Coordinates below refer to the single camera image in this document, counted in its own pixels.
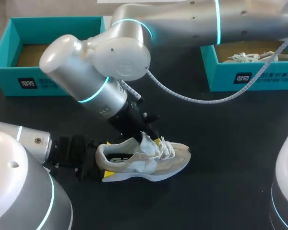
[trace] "shoebox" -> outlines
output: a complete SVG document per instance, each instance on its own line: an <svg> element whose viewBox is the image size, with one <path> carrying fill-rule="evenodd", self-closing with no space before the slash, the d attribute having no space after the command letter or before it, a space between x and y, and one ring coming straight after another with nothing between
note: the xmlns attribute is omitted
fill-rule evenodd
<svg viewBox="0 0 288 230"><path fill-rule="evenodd" d="M0 87L6 96L68 95L39 68L47 46L62 35L80 40L104 31L100 17L11 18L0 40Z"/></svg>
<svg viewBox="0 0 288 230"><path fill-rule="evenodd" d="M201 47L210 91L239 91L260 70L264 62L223 63L235 54L275 52L281 41L237 42ZM282 54L288 54L288 47ZM272 62L249 90L288 90L288 61Z"/></svg>

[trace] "shoe insole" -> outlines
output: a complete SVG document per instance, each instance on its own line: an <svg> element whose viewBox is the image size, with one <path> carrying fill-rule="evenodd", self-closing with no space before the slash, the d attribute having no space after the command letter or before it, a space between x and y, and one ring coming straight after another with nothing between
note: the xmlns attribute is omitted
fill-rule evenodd
<svg viewBox="0 0 288 230"><path fill-rule="evenodd" d="M112 163L122 163L132 157L133 154L128 153L111 153L106 155L106 159Z"/></svg>

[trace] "screw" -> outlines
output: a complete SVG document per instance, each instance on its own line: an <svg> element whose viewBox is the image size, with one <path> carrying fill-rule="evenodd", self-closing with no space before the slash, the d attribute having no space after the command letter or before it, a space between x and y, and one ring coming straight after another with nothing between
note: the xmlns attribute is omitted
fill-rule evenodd
<svg viewBox="0 0 288 230"><path fill-rule="evenodd" d="M36 144L42 143L42 139L41 139L41 138L36 138L36 139L35 139L35 143L36 143Z"/></svg>

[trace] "shoe tongue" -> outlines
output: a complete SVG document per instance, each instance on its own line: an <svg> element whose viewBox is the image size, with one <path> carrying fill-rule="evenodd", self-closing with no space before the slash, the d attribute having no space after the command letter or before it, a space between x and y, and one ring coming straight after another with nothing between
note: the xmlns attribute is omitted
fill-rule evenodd
<svg viewBox="0 0 288 230"><path fill-rule="evenodd" d="M156 154L156 143L151 140L151 138L146 135L144 132L142 133L142 142L139 146L137 146L133 153L143 153L148 156L155 156Z"/></svg>

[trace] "glowing blue ring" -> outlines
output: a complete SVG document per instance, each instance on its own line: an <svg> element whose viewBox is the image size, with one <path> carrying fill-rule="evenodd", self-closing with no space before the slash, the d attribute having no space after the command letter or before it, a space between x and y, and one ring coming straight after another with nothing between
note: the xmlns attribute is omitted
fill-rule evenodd
<svg viewBox="0 0 288 230"><path fill-rule="evenodd" d="M141 24L141 25L144 26L145 29L149 32L150 38L153 40L153 34L152 34L152 32L150 31L150 29L147 27L147 25L145 25L143 22L140 22L140 21L138 21L138 20L131 19L131 18L125 18L125 19L121 19L121 20L118 20L117 22L113 23L112 26L114 26L114 25L117 24L117 23L123 22L123 21L130 21L130 22L135 22L135 23Z"/></svg>
<svg viewBox="0 0 288 230"><path fill-rule="evenodd" d="M283 224L288 228L288 225L284 222L284 220L280 217L280 214L278 213L276 207L275 207L275 204L274 204L274 200L273 200L273 193L272 193L272 188L273 188L273 185L271 187L271 199L272 199L272 204L273 204L273 207L275 209L275 212L277 213L278 217L280 218L280 220L283 222Z"/></svg>
<svg viewBox="0 0 288 230"><path fill-rule="evenodd" d="M220 13L220 4L219 0L215 0L216 2L216 31L217 31L217 40L216 44L221 44L221 13Z"/></svg>
<svg viewBox="0 0 288 230"><path fill-rule="evenodd" d="M46 222L46 220L47 220L47 218L48 218L48 216L49 216L49 214L50 214L50 211L51 211L51 209L52 209L52 206L53 206L53 200L54 200L54 186L53 186L52 178L51 178L51 176L50 176L49 173L48 173L48 175L49 175L49 177L50 177L50 180L51 180L51 187L52 187L51 201L50 201L50 205L49 205L48 211L47 211L47 213L46 213L44 219L42 220L42 222L40 223L40 225L37 227L36 230L40 230L40 229L44 226L44 224L45 224L45 222Z"/></svg>
<svg viewBox="0 0 288 230"><path fill-rule="evenodd" d="M94 93L92 96L90 96L89 98L83 100L83 101L78 101L80 103L85 103L88 102L90 100L92 100L93 98L95 98L98 94L100 94L100 92L103 90L103 88L106 86L106 83L109 81L109 77L106 78L105 82L102 84L102 86L100 87L99 90L97 90L96 93Z"/></svg>
<svg viewBox="0 0 288 230"><path fill-rule="evenodd" d="M20 139L20 135L21 135L22 129L23 129L22 126L19 126L19 127L18 127L18 132L17 132L17 137L16 137L16 140L17 140L17 141L19 141L19 139Z"/></svg>

